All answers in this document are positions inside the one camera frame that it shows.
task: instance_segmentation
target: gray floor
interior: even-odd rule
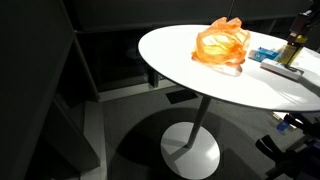
[[[193,122],[199,98],[171,105],[166,93],[172,87],[103,103],[108,180],[183,179],[161,157],[160,140],[177,122]],[[269,134],[284,149],[302,136],[300,130],[279,133],[268,112],[212,100],[203,127],[217,140],[221,161],[206,179],[258,180],[274,163],[254,145]],[[290,179],[285,175],[278,179]]]

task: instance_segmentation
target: table top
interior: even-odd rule
[[[142,37],[139,51],[144,60],[175,83],[212,98],[279,112],[320,111],[320,55],[303,48],[292,66],[303,70],[293,81],[260,68],[247,58],[259,47],[280,49],[286,41],[252,32],[250,45],[241,64],[242,72],[227,75],[192,60],[191,52],[199,32],[207,25],[178,25],[153,30]]]

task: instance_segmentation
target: white round table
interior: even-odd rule
[[[161,140],[166,164],[187,179],[210,176],[220,161],[217,142],[201,127],[211,98],[278,112],[320,111],[318,53],[307,48],[300,52],[293,64],[304,71],[298,82],[261,69],[259,62],[247,57],[238,75],[221,73],[191,57],[198,33],[206,28],[206,25],[160,28],[149,32],[139,42],[140,54],[152,68],[173,82],[204,95],[194,125],[174,124]],[[250,34],[248,52],[259,47],[279,49],[286,44],[285,40],[272,36]]]

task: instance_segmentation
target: table base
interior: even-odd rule
[[[187,147],[193,123],[170,126],[161,139],[161,153],[169,168],[186,179],[204,179],[218,167],[219,146],[213,136],[200,127],[192,148]]]

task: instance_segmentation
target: orange object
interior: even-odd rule
[[[250,33],[241,29],[242,22],[223,17],[197,36],[192,51],[194,60],[210,64],[242,64],[249,46]]]

